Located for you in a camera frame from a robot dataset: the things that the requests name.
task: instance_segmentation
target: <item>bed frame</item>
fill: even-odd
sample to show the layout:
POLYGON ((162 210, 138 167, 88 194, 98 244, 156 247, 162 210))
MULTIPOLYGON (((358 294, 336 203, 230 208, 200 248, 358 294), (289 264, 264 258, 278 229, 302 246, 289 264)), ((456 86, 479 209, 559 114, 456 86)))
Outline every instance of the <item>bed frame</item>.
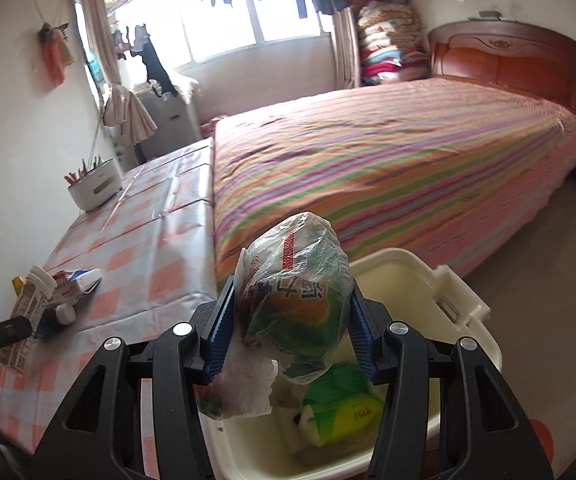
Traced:
POLYGON ((576 115, 576 41, 526 23, 471 21, 428 35, 432 76, 538 96, 576 115))

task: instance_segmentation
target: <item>black clamp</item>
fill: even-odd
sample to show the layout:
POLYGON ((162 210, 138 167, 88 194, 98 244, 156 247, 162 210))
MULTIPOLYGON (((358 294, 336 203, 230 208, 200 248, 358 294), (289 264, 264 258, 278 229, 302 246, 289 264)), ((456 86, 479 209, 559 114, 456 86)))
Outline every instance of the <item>black clamp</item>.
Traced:
MULTIPOLYGON (((211 480, 193 384, 221 371, 233 326, 232 278, 158 339, 107 339, 59 406, 28 480, 147 479, 141 444, 141 380, 152 378, 161 480, 211 480)), ((368 478, 418 480, 427 433, 429 378, 441 384, 440 469, 433 480, 551 480, 530 421, 472 338, 425 339, 355 284, 350 338, 359 367, 389 384, 368 478)))

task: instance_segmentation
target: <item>tiled floor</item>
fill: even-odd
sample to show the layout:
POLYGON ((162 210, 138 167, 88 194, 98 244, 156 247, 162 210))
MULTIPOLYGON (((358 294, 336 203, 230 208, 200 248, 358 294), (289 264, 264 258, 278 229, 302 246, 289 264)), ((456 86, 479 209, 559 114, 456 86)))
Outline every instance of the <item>tiled floor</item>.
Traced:
POLYGON ((552 434, 558 475, 576 456, 576 184, 557 190, 466 282, 492 309, 485 325, 504 378, 552 434))

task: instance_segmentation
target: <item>checkered tablecloth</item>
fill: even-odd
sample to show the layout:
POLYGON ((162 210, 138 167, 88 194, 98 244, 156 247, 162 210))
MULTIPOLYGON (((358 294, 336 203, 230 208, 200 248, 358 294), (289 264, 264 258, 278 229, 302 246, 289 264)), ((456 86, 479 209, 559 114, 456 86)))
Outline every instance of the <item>checkered tablecloth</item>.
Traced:
MULTIPOLYGON (((212 139, 124 175, 124 188, 82 214, 44 268, 102 270, 77 320, 33 346, 24 377, 0 366, 0 431, 32 453, 79 372, 110 336, 148 340, 217 297, 212 242, 212 139)), ((156 476, 149 384, 143 388, 146 468, 156 476)))

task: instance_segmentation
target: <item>white plastic basket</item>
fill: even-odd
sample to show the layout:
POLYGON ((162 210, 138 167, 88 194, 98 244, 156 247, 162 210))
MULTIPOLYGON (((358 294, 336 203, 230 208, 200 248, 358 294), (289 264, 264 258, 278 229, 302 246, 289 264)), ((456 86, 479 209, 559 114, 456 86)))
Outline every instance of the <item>white plastic basket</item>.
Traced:
MULTIPOLYGON (((454 343, 476 339, 501 370, 501 350, 482 320, 489 307, 447 266, 432 270, 409 251, 384 249, 351 263, 365 298, 383 303, 393 320, 402 320, 427 338, 454 343)), ((356 362, 348 338, 337 362, 356 362)), ((275 388, 286 387, 277 378, 275 388)), ((439 431, 439 385, 431 380, 428 438, 439 431)), ((332 480, 367 470, 372 446, 318 467, 307 467, 289 453, 275 413, 257 418, 211 420, 203 432, 215 473, 228 480, 332 480)))

